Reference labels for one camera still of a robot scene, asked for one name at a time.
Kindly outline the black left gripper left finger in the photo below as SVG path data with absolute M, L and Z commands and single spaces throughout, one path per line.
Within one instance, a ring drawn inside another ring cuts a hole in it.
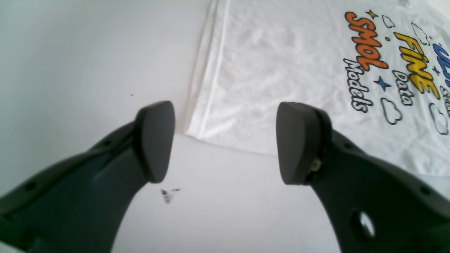
M 161 101 L 89 150 L 1 198 L 1 243 L 28 253 L 109 253 L 135 194 L 164 180 L 175 109 Z

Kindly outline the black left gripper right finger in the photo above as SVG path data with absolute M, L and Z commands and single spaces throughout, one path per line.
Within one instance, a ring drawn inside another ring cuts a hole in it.
M 368 155 L 333 130 L 328 114 L 281 102 L 281 178 L 310 186 L 343 253 L 448 253 L 449 200 L 410 173 Z

